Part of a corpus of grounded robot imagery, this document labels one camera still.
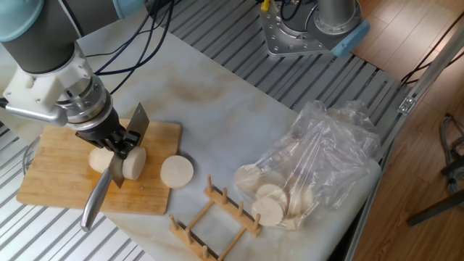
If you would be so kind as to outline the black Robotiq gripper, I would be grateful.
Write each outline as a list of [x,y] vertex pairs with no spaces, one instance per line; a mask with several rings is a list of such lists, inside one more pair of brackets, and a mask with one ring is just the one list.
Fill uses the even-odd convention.
[[108,149],[122,160],[128,156],[125,149],[133,149],[141,140],[140,133],[125,130],[121,126],[119,116],[114,109],[102,123],[89,130],[77,131],[75,135],[94,146]]

